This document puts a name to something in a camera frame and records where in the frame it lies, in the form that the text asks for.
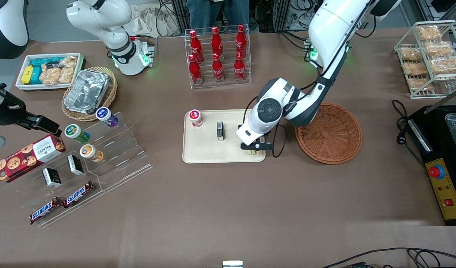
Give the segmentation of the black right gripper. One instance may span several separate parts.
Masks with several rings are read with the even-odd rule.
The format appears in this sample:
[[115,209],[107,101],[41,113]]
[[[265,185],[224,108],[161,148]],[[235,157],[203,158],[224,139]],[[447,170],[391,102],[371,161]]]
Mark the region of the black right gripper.
[[60,137],[60,125],[49,119],[41,119],[40,115],[28,115],[26,104],[0,85],[0,125],[28,125],[40,127],[43,131]]

